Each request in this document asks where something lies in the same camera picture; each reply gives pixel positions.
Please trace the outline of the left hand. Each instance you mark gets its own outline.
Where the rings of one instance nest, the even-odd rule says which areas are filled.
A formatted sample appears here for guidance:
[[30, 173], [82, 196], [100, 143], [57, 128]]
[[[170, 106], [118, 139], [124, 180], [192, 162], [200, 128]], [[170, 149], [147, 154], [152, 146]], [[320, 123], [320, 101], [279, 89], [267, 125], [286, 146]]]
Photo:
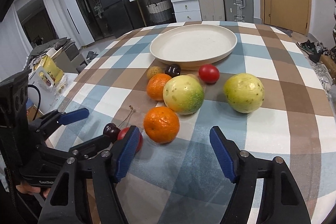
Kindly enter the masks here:
[[22, 194], [39, 194], [41, 193], [41, 188], [36, 187], [36, 186], [32, 186], [28, 183], [26, 183], [25, 181], [21, 182], [20, 185], [16, 186], [16, 189], [18, 190], [18, 192], [22, 193]]

